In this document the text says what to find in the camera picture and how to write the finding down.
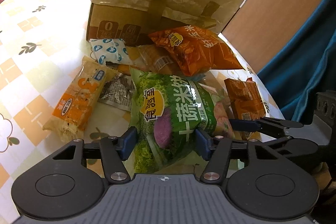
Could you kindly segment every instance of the tablecloth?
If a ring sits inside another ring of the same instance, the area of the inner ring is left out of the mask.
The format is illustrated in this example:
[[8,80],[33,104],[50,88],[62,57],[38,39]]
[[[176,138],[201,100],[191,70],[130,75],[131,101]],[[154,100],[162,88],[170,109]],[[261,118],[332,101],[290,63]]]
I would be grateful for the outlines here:
[[[0,224],[18,217],[11,199],[13,181],[63,145],[42,125],[76,76],[82,57],[94,57],[85,40],[90,4],[90,0],[5,0],[0,4]],[[245,70],[212,71],[213,75],[221,84],[226,78],[252,77],[266,115],[283,118],[257,75],[228,45]],[[97,135],[120,136],[129,120],[129,112],[98,103],[84,141]],[[101,173],[97,160],[88,160],[88,168]]]

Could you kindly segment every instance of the qr code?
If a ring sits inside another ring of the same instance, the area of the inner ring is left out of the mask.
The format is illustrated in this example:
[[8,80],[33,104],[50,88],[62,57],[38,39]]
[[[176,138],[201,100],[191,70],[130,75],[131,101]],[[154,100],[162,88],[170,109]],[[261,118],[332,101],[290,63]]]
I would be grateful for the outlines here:
[[162,69],[165,65],[171,64],[173,61],[170,59],[169,56],[162,56],[154,63],[154,68],[157,72]]
[[243,120],[251,120],[251,116],[250,116],[250,112],[246,112],[246,113],[243,113],[241,114]]

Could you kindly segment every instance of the silver bolt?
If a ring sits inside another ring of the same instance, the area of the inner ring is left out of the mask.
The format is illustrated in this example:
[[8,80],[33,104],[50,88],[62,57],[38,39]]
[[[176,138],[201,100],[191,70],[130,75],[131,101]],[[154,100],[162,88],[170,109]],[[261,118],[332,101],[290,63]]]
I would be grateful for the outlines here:
[[219,177],[220,175],[215,172],[208,172],[203,175],[203,178],[205,178],[206,180],[218,180]]
[[125,180],[127,178],[127,175],[123,172],[115,172],[111,175],[111,179],[121,181]]

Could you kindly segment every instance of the yellow logo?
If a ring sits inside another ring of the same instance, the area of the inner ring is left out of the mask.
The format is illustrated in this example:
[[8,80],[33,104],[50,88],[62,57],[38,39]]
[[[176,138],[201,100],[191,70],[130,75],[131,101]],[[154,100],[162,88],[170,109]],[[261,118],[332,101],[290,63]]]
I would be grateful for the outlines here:
[[158,117],[162,116],[165,108],[162,93],[159,90],[150,88],[144,90],[143,97],[143,106],[140,109],[140,112],[143,114],[146,122],[156,120]]
[[177,32],[172,32],[168,38],[172,47],[180,45],[183,41],[183,36]]

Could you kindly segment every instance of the grey ribbed plate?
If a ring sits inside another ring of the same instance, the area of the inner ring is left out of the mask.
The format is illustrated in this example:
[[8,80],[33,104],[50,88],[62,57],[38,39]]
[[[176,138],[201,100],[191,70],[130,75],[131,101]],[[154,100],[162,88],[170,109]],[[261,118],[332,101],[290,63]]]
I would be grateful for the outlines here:
[[[15,224],[46,221],[25,216]],[[124,185],[111,186],[102,200],[62,224],[270,224],[243,214],[216,185],[199,183],[193,175],[136,175]],[[281,223],[312,224],[308,217]]]

